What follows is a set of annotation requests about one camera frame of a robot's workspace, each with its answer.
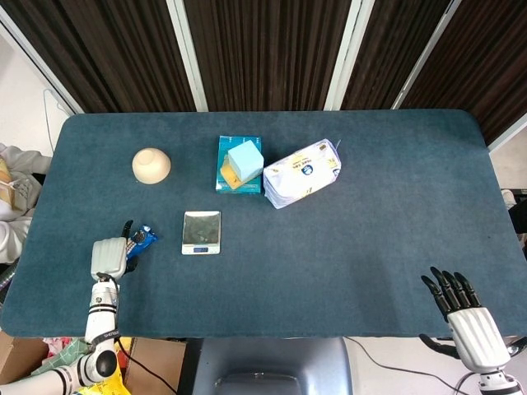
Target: curtain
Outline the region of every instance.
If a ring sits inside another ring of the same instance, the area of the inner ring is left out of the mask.
[[[0,0],[88,113],[192,111],[165,0]]]
[[[389,109],[450,0],[377,0],[342,109]]]
[[[322,109],[351,0],[185,0],[211,111]]]
[[[487,144],[527,113],[527,2],[463,1],[402,108],[469,111]]]

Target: digital scale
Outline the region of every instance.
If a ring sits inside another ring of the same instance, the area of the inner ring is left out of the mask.
[[[183,255],[220,253],[222,214],[219,211],[186,211],[183,221]]]

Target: robot finger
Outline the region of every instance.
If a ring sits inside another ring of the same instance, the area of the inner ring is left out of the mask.
[[[427,276],[421,276],[421,280],[425,283],[425,285],[430,290],[431,294],[434,296],[434,300],[436,301],[437,307],[439,308],[439,311],[441,311],[441,314],[443,314],[443,318],[446,321],[446,316],[452,313],[452,308],[450,307],[448,301],[443,295],[441,288],[437,286],[437,284]]]
[[[461,304],[461,309],[468,309],[471,307],[469,298],[467,298],[461,283],[446,270],[443,271],[443,276],[445,276],[446,280],[450,283],[450,286],[454,290],[455,297],[459,301],[459,304]]]
[[[463,286],[464,293],[467,295],[467,298],[469,298],[470,307],[481,307],[478,294],[476,294],[476,291],[472,287],[472,284],[470,284],[469,280],[459,272],[455,272],[454,276]]]
[[[430,271],[431,274],[433,274],[434,277],[437,279],[437,282],[439,282],[439,285],[443,290],[443,294],[445,295],[446,300],[448,300],[450,308],[453,311],[461,309],[461,304],[459,303],[454,290],[450,286],[450,283],[446,280],[445,276],[443,276],[443,273],[441,273],[441,271],[437,267],[433,266],[430,267]]]

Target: white cloth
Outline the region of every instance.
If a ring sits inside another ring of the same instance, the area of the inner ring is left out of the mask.
[[[47,174],[51,158],[37,151],[21,151],[0,143],[0,156],[6,161],[14,190],[14,206],[0,200],[0,263],[13,263],[21,255],[30,227],[33,207],[41,186],[31,173]]]

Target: black cable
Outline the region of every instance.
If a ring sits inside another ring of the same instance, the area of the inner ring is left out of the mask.
[[[143,369],[145,369],[146,372],[148,372],[149,374],[151,374],[152,376],[154,376],[156,379],[159,379],[160,381],[163,382],[163,384],[165,386],[167,386],[168,388],[170,388],[170,390],[175,393],[175,395],[178,395],[178,392],[170,385],[166,382],[165,379],[163,379],[159,374],[155,374],[154,372],[152,372],[151,370],[149,370],[145,365],[143,365],[141,362],[139,362],[138,360],[132,358],[132,356],[126,352],[126,350],[124,349],[123,347],[123,344],[121,343],[121,339],[117,339],[117,342],[119,344],[119,347],[121,349],[121,351],[128,357],[129,360],[132,360],[133,362],[135,362],[136,364],[138,364],[139,366],[141,366]]]
[[[398,372],[405,372],[405,373],[413,373],[413,374],[420,374],[422,376],[429,376],[429,377],[433,377],[434,379],[437,379],[439,381],[441,381],[446,387],[450,388],[450,389],[453,389],[454,391],[457,391],[458,393],[461,393],[463,395],[468,395],[467,393],[464,393],[463,391],[459,390],[459,389],[456,389],[455,387],[451,386],[450,384],[448,384],[444,379],[442,379],[441,377],[439,376],[436,376],[435,374],[432,374],[432,373],[427,373],[427,372],[420,372],[418,370],[410,370],[410,369],[403,369],[403,368],[395,368],[393,366],[387,366],[387,365],[382,365],[380,364],[379,362],[377,362],[376,360],[373,359],[373,357],[370,355],[370,353],[366,350],[366,348],[360,343],[358,342],[357,340],[355,339],[351,339],[350,337],[348,336],[345,336],[348,340],[356,343],[363,351],[364,353],[368,356],[368,358],[370,358],[371,362],[373,362],[374,364],[376,364],[377,366],[381,367],[381,368],[384,368],[384,369],[389,369],[389,370],[397,370]]]
[[[119,287],[117,286],[117,281],[114,279],[113,276],[111,276],[110,274],[106,274],[106,273],[101,273],[101,272],[97,272],[97,276],[100,278],[100,279],[106,279],[106,280],[111,280],[114,285],[115,285],[115,289],[117,291],[117,309],[116,309],[116,313],[115,313],[115,328],[117,329],[117,322],[118,322],[118,317],[119,317]],[[124,349],[123,347],[123,343],[121,343],[121,339],[119,337],[117,337],[117,342],[119,344],[119,348],[121,349],[121,351],[128,357],[129,360],[135,362],[136,364],[138,364],[139,366],[141,366],[143,369],[145,369],[146,372],[148,372],[149,374],[151,374],[152,376],[154,376],[156,379],[159,379],[160,381],[163,382],[164,385],[166,385],[168,388],[170,388],[170,390],[175,394],[175,395],[178,395],[178,392],[170,385],[166,382],[165,379],[163,379],[159,374],[155,374],[154,372],[152,372],[151,370],[149,370],[145,365],[143,365],[141,362],[139,362],[138,360],[136,360],[135,358],[133,358],[128,352],[126,352],[126,350]]]
[[[467,373],[465,376],[463,376],[461,378],[460,381],[458,381],[458,383],[455,385],[455,391],[454,391],[454,395],[457,395],[459,393],[459,391],[461,390],[461,386],[464,384],[465,381],[467,381],[467,379],[470,377],[470,376],[474,376],[475,373],[474,372],[470,372],[470,373]]]

